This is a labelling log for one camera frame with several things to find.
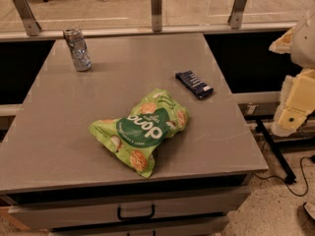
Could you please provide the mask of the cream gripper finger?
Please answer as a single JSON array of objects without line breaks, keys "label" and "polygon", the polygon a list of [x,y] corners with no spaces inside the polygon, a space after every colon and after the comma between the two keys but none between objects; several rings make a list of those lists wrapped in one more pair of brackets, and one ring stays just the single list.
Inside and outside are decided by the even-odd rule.
[{"label": "cream gripper finger", "polygon": [[284,79],[280,94],[280,105],[274,115],[274,121],[271,130],[274,135],[279,137],[287,137],[297,131],[303,124],[308,115],[294,114],[284,109],[284,103],[288,96],[288,81]]},{"label": "cream gripper finger", "polygon": [[286,31],[281,37],[273,41],[269,50],[278,54],[289,54],[292,46],[294,28]]}]

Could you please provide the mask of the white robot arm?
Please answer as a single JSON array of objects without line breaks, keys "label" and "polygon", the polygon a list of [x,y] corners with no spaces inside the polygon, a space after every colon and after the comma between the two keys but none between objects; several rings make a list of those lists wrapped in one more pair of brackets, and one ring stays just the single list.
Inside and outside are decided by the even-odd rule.
[{"label": "white robot arm", "polygon": [[315,110],[315,19],[314,12],[306,15],[275,40],[269,50],[289,54],[292,63],[302,68],[293,76],[286,76],[280,93],[280,104],[274,115],[272,132],[279,137],[295,133]]}]

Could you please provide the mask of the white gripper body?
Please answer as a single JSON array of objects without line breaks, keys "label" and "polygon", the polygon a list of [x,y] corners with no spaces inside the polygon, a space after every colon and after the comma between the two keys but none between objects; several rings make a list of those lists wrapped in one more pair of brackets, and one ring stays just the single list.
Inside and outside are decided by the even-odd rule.
[{"label": "white gripper body", "polygon": [[288,96],[284,109],[294,114],[309,115],[315,110],[315,70],[303,69],[295,77],[286,76]]}]

